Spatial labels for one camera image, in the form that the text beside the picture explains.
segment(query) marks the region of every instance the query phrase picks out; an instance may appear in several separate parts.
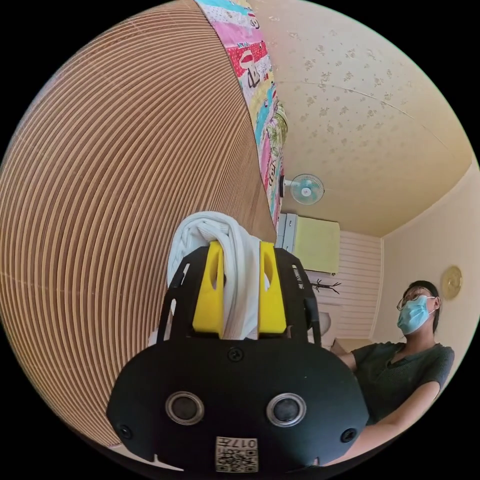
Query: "gold wall decoration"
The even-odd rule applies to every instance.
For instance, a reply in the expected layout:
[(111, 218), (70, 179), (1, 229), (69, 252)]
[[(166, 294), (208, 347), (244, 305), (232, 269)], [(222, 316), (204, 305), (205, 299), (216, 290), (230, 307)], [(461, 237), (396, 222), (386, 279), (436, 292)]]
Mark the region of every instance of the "gold wall decoration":
[(462, 271), (457, 266), (451, 266), (441, 277), (441, 292), (445, 300), (453, 300), (462, 288)]

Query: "dark green t-shirt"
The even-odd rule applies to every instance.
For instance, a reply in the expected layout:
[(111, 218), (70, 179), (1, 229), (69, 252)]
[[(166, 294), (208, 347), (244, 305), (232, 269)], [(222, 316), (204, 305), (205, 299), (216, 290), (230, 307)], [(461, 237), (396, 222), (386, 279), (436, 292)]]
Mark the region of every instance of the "dark green t-shirt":
[(360, 385), (373, 425), (395, 411), (412, 393), (427, 382), (443, 388), (455, 358), (454, 351), (437, 343), (420, 353), (391, 363), (404, 343), (373, 343), (353, 350)]

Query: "label sticker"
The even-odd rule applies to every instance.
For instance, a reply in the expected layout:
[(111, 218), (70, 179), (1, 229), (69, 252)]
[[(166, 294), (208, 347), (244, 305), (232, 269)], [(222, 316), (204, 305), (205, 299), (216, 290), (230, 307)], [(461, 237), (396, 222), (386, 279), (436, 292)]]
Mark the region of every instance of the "label sticker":
[(218, 436), (215, 445), (217, 472), (253, 474), (259, 471), (259, 449), (256, 438)]

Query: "face mask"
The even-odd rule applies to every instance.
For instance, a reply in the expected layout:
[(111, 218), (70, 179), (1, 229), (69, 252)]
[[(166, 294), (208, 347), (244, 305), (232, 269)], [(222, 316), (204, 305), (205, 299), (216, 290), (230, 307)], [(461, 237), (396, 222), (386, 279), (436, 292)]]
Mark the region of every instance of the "face mask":
[(404, 335), (411, 334), (418, 330), (435, 311), (428, 311), (427, 299), (434, 299), (434, 296), (420, 295), (415, 300), (409, 300), (400, 312), (397, 326)]

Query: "coat rack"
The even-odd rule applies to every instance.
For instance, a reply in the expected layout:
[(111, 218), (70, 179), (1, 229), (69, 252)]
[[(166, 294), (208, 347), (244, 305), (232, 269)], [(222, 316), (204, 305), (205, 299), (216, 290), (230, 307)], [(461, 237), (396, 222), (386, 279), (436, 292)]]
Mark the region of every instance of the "coat rack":
[[(300, 277), (297, 275), (296, 281), (298, 282), (299, 285), (303, 285), (302, 280)], [(335, 290), (335, 287), (338, 287), (341, 285), (341, 282), (336, 282), (333, 285), (325, 285), (324, 283), (321, 283), (321, 280), (317, 280), (315, 283), (310, 282), (310, 285), (317, 291), (320, 292), (320, 289), (328, 289), (328, 290), (333, 290), (337, 295), (340, 295), (340, 293)]]

